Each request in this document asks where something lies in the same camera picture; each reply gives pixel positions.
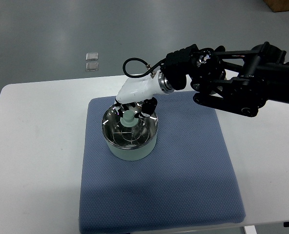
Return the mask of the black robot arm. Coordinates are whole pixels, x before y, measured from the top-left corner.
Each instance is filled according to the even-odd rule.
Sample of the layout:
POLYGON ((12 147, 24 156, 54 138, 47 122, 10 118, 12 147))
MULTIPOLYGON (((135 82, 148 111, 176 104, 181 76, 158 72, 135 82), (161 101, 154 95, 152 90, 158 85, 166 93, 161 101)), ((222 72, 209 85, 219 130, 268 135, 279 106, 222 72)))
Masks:
POLYGON ((173 89, 196 91, 197 104, 254 117, 268 100, 289 104, 286 51, 269 42, 250 50, 199 49, 195 44, 169 53, 161 71, 173 89))

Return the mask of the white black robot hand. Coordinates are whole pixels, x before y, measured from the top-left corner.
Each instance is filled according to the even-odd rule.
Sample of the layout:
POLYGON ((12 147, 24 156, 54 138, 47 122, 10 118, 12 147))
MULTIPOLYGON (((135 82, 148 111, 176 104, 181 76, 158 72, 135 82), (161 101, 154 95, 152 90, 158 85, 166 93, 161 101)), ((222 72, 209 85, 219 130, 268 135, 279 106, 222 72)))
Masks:
POLYGON ((130 107, 141 103, 141 111, 136 118, 150 117, 157 106, 156 94, 170 94, 174 92, 173 87, 159 70, 154 76, 146 75, 142 78, 128 78, 115 97, 114 106, 123 114, 130 107))

